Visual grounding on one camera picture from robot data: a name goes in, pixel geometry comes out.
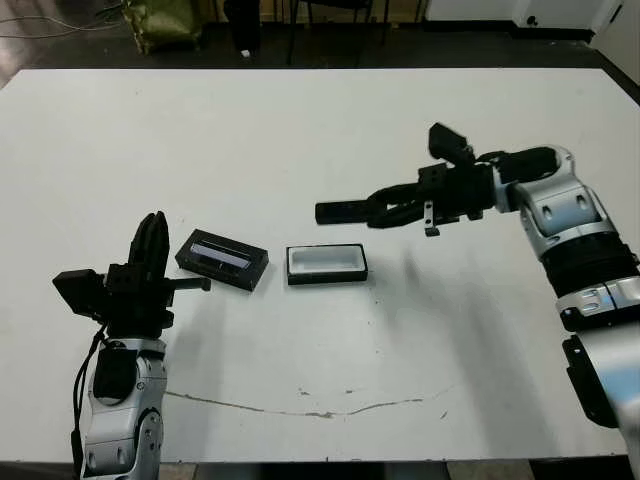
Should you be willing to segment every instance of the floor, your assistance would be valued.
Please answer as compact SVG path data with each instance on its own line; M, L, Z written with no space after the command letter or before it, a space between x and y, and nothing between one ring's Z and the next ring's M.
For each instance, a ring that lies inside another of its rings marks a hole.
M73 25L93 25L95 12L116 0L3 0L0 19L47 15ZM200 49L138 53L127 24L99 31L25 40L3 35L57 34L61 27L37 20L0 23L0 87L22 68L287 68L289 26L266 23L260 51L243 59L225 24L204 31ZM640 104L640 88L582 41L514 39L506 32L425 32L408 24L298 25L292 68L571 67L602 68Z
M47 15L74 25L96 22L95 12L113 0L2 0L0 21ZM0 88L23 68L287 68L289 27L264 24L257 55L243 59L226 25L212 25L199 50L172 48L149 56L138 53L124 22L99 31L80 31L46 39L3 35L51 35L59 26L37 20L0 23ZM292 68L407 67L570 67L602 68L638 103L640 88L599 52L582 41L514 39L504 32L425 32L420 25L382 27L351 25L298 26ZM451 480L551 480L631 478L626 457L561 461L453 462L445 464L351 464L271 466L164 465L161 479L206 480L276 478L282 475L344 478L431 478ZM0 464L0 477L28 480L70 478L69 465Z

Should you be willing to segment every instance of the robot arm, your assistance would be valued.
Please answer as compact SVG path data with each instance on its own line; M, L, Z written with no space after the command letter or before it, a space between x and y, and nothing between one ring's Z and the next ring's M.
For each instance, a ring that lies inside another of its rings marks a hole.
M211 280L205 278L164 278L168 254L164 215L149 214L131 242L127 263L112 264L106 275L76 270L53 280L74 313L102 325L74 386L71 448L76 477L151 480L158 476L167 385L165 344L159 337L173 325L167 307L175 290L211 289ZM103 336L105 330L108 338ZM84 378L99 343L96 370L89 381L92 415L83 454L79 421Z
M439 226L482 218L483 210L520 211L520 220L558 300L566 330L567 372L589 419L619 427L640 480L640 273L595 193L574 175L561 147L475 158L464 137L435 124L429 151L439 163L417 183L379 190L367 200L319 203L319 224L366 222L390 228Z

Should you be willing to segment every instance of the white table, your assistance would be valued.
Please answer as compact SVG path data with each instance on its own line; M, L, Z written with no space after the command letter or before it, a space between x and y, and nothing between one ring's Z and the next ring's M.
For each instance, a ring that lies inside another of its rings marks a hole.
M436 121L478 153L569 148L640 251L640 109L601 71L19 73L0 91L0 460L71 460L97 324L51 279L123 262L159 209L172 256L201 228L271 260L253 294L176 294L168 390L264 411L168 395L164 461L623 453L580 408L517 215L430 239L315 224L317 201L414 181ZM327 242L362 242L369 280L288 287L285 247ZM187 274L170 258L167 275Z

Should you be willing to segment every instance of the white wall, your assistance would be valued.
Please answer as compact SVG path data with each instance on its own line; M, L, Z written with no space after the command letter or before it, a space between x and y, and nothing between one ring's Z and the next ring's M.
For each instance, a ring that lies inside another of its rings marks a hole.
M517 0L430 0L427 20L511 20Z
M605 0L531 0L524 15L516 22L526 26L527 18L536 17L540 28L591 28L594 17Z
M605 24L591 45L640 85L640 0L625 0L615 22Z
M597 32L621 0L427 0L427 20L513 20L526 27L534 15L541 28Z

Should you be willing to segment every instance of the scratch mark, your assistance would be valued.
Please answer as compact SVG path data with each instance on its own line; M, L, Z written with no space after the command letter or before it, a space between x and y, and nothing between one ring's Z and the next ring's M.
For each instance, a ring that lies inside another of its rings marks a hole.
M447 393L449 390L451 390L452 388L454 388L456 385L451 385L443 390L440 390L439 392L431 395L430 397L423 397L423 398L407 398L405 400L396 400L395 402L382 402L382 403L374 403L372 405L367 405L364 406L362 408L358 408L357 410L351 410L348 412L287 412L284 410L266 410L264 408L257 408L257 407L251 407L248 405L240 405L238 403L230 403L230 402L221 402L220 400L211 400L209 398L201 398L201 397L195 397L193 395L188 395L186 393L177 393L177 392L171 392L171 391L167 391L166 395L169 395L171 397L177 397L177 398L184 398L185 400L192 400L194 402L202 402L202 403L209 403L211 405L218 405L220 407L231 407L231 408L238 408L240 410L249 410L250 412L257 412L257 413L269 413L272 415L287 415L290 417L316 417L316 418L324 418L324 419L333 419L335 417L349 417L351 415L357 415L359 413L362 412L366 412L368 410L373 410L376 408L382 408L382 407L390 407L390 406L394 406L394 405L402 405L405 403L419 403L419 402L424 402L426 400L435 400L436 398L438 398L440 395L444 395L445 393Z

